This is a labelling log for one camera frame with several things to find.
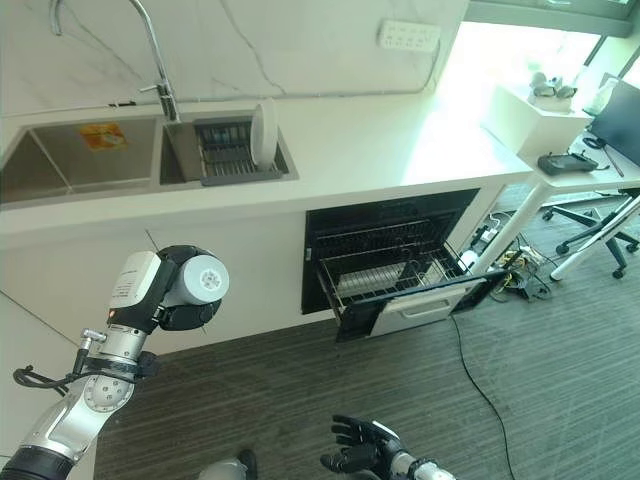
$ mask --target dishwasher rack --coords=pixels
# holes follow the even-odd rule
[[[457,256],[448,244],[434,248],[436,229],[436,223],[423,220],[320,237],[318,243],[326,251],[360,250],[320,258],[321,282],[344,308],[453,280],[464,272],[452,261]]]

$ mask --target dishwasher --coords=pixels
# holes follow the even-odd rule
[[[333,309],[342,342],[473,308],[506,276],[471,275],[447,243],[476,193],[307,212],[302,313]]]

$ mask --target orange sticker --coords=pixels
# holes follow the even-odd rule
[[[80,127],[80,135],[84,137],[92,152],[115,150],[127,147],[127,139],[117,123],[92,123]]]

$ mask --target chair leg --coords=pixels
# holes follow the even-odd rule
[[[632,237],[631,235],[629,235],[628,233],[625,232],[618,232],[616,233],[616,238],[623,240],[625,242],[630,243],[631,245],[638,245],[640,244],[640,240],[638,240],[635,237]]]
[[[582,225],[586,225],[587,227],[592,227],[596,223],[600,222],[598,219],[588,217],[587,215],[581,215],[580,213],[572,212],[571,210],[566,210],[560,207],[551,207],[549,211],[559,213],[563,217],[570,218],[571,220],[581,223]]]
[[[564,242],[562,242],[562,244],[569,245],[570,243],[577,242],[578,240],[582,240],[583,238],[589,238],[594,234],[598,233],[600,230],[602,230],[601,224],[594,225],[592,227],[587,228],[583,232],[580,232],[577,235],[574,235],[573,237],[566,239]]]
[[[624,256],[622,255],[622,250],[620,250],[620,245],[618,245],[618,242],[616,242],[616,239],[615,238],[609,239],[606,245],[609,251],[611,252],[611,254],[613,255],[613,257],[616,259],[616,262],[618,262],[618,265],[620,266],[618,270],[623,270],[624,268],[626,268],[627,261],[624,259]]]

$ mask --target kitchen faucet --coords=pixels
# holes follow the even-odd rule
[[[151,51],[153,53],[153,59],[156,62],[156,67],[160,74],[160,81],[157,84],[141,88],[140,91],[148,92],[150,90],[156,90],[156,92],[158,92],[160,105],[162,106],[162,111],[164,112],[165,117],[172,122],[179,122],[180,114],[178,113],[175,93],[173,92],[173,87],[171,86],[169,77],[167,76],[167,69],[164,66],[162,55],[160,55],[160,46],[158,45],[156,32],[153,29],[153,24],[151,23],[151,17],[149,17],[149,14],[139,0],[129,0],[129,2],[133,5],[144,22],[147,37],[149,38],[149,44],[151,45]],[[49,3],[49,21],[51,22],[51,31],[54,35],[62,35],[59,16],[61,3],[62,0],[50,0]]]

